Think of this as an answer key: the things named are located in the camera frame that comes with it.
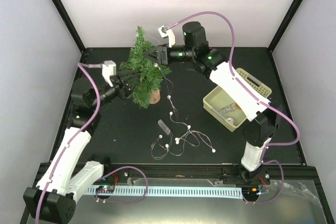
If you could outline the small green christmas tree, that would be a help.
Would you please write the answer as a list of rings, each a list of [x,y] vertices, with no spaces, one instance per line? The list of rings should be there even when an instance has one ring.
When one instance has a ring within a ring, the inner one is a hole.
[[[144,29],[138,26],[128,60],[120,65],[121,70],[134,70],[140,74],[129,98],[143,109],[149,107],[152,92],[160,90],[164,77],[171,72],[169,67],[164,65],[156,67],[154,62],[145,58],[144,53],[153,47],[153,44],[145,39]]]

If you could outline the green plastic basket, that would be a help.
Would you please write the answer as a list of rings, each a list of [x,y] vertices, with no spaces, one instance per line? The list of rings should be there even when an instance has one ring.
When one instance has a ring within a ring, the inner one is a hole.
[[[260,95],[267,98],[272,90],[242,68],[238,74]],[[215,87],[203,98],[203,108],[229,131],[234,132],[246,120],[246,115],[236,102],[220,87]]]

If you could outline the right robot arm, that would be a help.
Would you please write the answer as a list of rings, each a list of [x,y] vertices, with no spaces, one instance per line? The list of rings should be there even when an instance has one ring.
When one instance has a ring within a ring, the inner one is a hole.
[[[157,67],[173,62],[189,61],[194,69],[222,88],[240,107],[249,121],[243,130],[246,140],[241,159],[239,179],[252,183],[257,177],[267,145],[278,130],[280,115],[267,108],[270,101],[258,93],[236,70],[229,69],[228,59],[217,49],[210,48],[205,28],[200,22],[188,22],[182,27],[184,44],[176,45],[171,29],[159,28],[168,44],[155,46],[144,52],[144,56]]]

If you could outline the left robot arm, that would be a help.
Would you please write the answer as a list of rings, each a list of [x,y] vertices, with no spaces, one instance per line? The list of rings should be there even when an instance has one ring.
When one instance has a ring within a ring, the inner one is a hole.
[[[109,157],[92,155],[84,167],[74,174],[83,150],[90,142],[100,121],[100,107],[114,98],[124,100],[140,77],[134,70],[107,74],[98,87],[84,70],[83,77],[73,82],[71,110],[59,149],[42,178],[34,187],[26,188],[23,199],[36,223],[69,223],[76,204],[89,186],[100,180],[108,181],[117,172]]]

